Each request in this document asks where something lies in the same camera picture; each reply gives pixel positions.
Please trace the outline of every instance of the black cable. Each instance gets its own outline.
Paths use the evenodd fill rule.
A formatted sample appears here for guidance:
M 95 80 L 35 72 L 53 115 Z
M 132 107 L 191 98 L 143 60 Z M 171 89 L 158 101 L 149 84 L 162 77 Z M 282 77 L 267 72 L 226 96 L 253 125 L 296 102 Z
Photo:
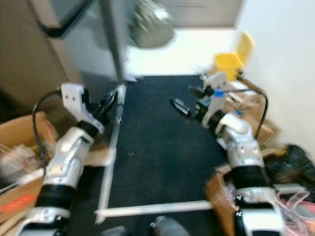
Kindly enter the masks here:
M 259 95 L 262 95 L 264 98 L 265 98 L 265 108 L 264 108 L 264 112 L 261 116 L 261 119 L 260 119 L 260 122 L 259 122 L 259 126 L 257 128 L 257 131 L 256 131 L 256 134 L 255 134 L 255 138 L 257 139 L 258 136 L 259 136 L 259 133 L 260 133 L 260 130 L 261 130 L 261 127 L 265 121 L 265 118 L 266 118 L 266 114 L 267 114 L 267 110 L 268 110 L 268 97 L 267 95 L 263 92 L 263 91 L 260 91 L 258 89 L 253 89 L 253 88 L 246 88 L 246 89 L 235 89 L 235 90 L 226 90 L 224 92 L 246 92 L 246 91 L 254 91 L 256 92 L 257 94 Z
M 43 144 L 41 143 L 41 140 L 40 140 L 40 137 L 39 137 L 39 134 L 38 134 L 38 130 L 37 130 L 37 127 L 36 127 L 36 113 L 38 112 L 38 108 L 43 103 L 43 101 L 46 100 L 48 97 L 50 97 L 52 95 L 59 95 L 59 96 L 61 96 L 61 90 L 58 89 L 56 91 L 49 92 L 48 94 L 46 94 L 43 97 L 41 97 L 39 102 L 34 105 L 33 112 L 32 112 L 32 115 L 31 115 L 32 127 L 33 127 L 33 131 L 34 131 L 36 143 L 37 143 L 38 148 L 39 148 L 39 153 L 40 153 L 40 158 L 41 158 L 41 162 L 42 162 L 42 167 L 43 167 L 43 170 L 44 170 L 44 176 L 46 175 L 45 148 L 44 148 Z

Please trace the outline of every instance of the yellow object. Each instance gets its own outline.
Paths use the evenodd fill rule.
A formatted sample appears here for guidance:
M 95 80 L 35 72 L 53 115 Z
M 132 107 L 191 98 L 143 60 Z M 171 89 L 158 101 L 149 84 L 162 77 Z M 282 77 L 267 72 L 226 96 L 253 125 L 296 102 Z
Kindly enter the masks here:
M 251 37 L 243 32 L 235 52 L 222 53 L 215 56 L 215 71 L 224 71 L 228 81 L 236 79 L 237 72 L 243 68 L 252 51 Z

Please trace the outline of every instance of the white floor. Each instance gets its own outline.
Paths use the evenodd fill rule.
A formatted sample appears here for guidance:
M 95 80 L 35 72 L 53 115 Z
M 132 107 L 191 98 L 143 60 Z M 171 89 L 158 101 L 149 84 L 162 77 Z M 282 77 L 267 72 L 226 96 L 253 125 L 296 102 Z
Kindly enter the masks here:
M 215 54 L 233 47 L 232 28 L 176 29 L 166 46 L 128 50 L 128 68 L 135 75 L 187 75 L 200 72 L 213 62 Z

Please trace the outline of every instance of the gray door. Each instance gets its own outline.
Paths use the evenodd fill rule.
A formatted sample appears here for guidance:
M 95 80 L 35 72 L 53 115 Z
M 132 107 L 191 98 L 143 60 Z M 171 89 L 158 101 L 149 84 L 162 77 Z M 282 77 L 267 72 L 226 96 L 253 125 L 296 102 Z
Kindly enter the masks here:
M 161 0 L 178 27 L 232 27 L 242 0 Z

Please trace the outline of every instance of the black floor mat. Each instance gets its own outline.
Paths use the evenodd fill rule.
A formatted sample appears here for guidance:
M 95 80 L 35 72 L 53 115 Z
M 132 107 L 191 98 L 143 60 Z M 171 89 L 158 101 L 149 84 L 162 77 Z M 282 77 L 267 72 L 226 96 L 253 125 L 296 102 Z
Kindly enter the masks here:
M 190 84 L 201 85 L 201 81 L 197 76 L 149 76 L 128 86 L 109 207 L 206 199 L 205 181 L 215 166 L 225 162 L 224 151 L 200 123 L 185 120 L 170 105 L 169 98 L 177 97 L 194 107 L 196 98 L 187 89 Z M 86 171 L 83 177 L 99 184 L 98 172 L 102 171 L 95 172 L 94 180 Z M 95 216 L 91 214 L 97 207 L 99 189 L 88 189 L 93 196 L 75 202 L 70 236 L 96 236 L 119 225 L 125 225 L 133 236 L 148 235 L 148 225 L 158 215 L 107 218 L 94 226 Z M 81 187 L 79 194 L 86 195 L 86 191 Z M 183 224 L 192 236 L 224 235 L 212 211 L 167 215 Z

